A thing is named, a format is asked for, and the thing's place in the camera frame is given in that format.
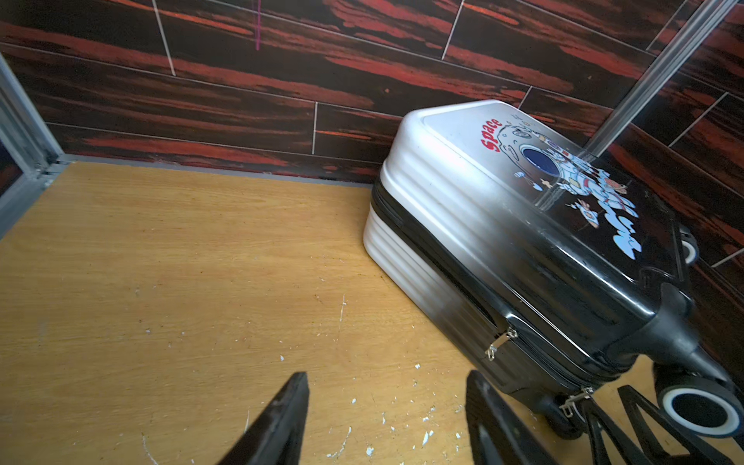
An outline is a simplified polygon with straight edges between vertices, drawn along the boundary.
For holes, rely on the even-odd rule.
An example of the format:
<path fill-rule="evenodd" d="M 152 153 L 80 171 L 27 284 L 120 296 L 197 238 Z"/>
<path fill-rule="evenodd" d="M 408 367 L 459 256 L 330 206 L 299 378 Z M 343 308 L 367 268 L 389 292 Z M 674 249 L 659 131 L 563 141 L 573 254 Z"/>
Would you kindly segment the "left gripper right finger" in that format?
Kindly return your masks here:
<path fill-rule="evenodd" d="M 465 411 L 475 464 L 556 464 L 478 370 L 467 377 Z"/>

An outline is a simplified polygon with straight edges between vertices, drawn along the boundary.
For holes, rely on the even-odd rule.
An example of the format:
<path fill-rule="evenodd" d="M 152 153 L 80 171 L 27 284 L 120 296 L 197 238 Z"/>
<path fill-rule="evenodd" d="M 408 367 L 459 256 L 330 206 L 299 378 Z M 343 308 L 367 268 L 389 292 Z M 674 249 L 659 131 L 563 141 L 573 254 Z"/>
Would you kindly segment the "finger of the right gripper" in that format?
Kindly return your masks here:
<path fill-rule="evenodd" d="M 600 407 L 593 389 L 577 393 L 577 418 L 588 436 L 593 464 L 612 464 L 608 446 L 614 447 L 622 464 L 734 463 L 731 455 L 676 424 L 634 387 L 625 385 L 617 392 L 632 434 Z"/>

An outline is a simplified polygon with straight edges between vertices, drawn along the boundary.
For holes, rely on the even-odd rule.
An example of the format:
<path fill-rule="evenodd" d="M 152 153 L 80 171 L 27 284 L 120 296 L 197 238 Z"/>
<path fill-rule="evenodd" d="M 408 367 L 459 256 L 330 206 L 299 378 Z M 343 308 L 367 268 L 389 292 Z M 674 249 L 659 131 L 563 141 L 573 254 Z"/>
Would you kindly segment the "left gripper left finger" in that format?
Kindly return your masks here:
<path fill-rule="evenodd" d="M 309 395 L 307 373 L 293 373 L 219 464 L 300 463 Z"/>

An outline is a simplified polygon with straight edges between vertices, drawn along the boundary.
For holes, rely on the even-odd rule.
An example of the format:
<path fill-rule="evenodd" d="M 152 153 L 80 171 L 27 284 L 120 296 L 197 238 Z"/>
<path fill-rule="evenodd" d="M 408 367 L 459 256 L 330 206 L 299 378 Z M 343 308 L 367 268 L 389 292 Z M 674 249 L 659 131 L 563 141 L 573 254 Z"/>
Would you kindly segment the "silver zipper pull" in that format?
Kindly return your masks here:
<path fill-rule="evenodd" d="M 518 333 L 513 327 L 508 327 L 507 330 L 493 340 L 488 348 L 484 351 L 488 360 L 495 360 L 496 354 L 499 349 L 512 339 L 517 339 Z"/>
<path fill-rule="evenodd" d="M 578 393 L 570 395 L 560 406 L 559 409 L 567 419 L 583 418 L 579 404 L 585 400 L 591 400 L 594 394 L 591 387 L 583 387 Z"/>

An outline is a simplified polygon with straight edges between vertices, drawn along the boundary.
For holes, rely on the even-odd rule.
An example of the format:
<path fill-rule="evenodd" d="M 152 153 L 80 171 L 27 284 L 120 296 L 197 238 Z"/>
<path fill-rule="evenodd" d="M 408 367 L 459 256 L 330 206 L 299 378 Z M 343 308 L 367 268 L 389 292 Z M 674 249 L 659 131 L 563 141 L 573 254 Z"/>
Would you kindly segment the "black white astronaut suitcase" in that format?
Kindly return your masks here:
<path fill-rule="evenodd" d="M 690 325 L 695 237 L 641 181 L 507 103 L 407 114 L 363 245 L 499 391 L 561 438 L 584 429 L 559 406 L 641 356 L 674 422 L 712 438 L 742 432 L 738 389 Z M 488 360 L 508 327 L 517 339 Z"/>

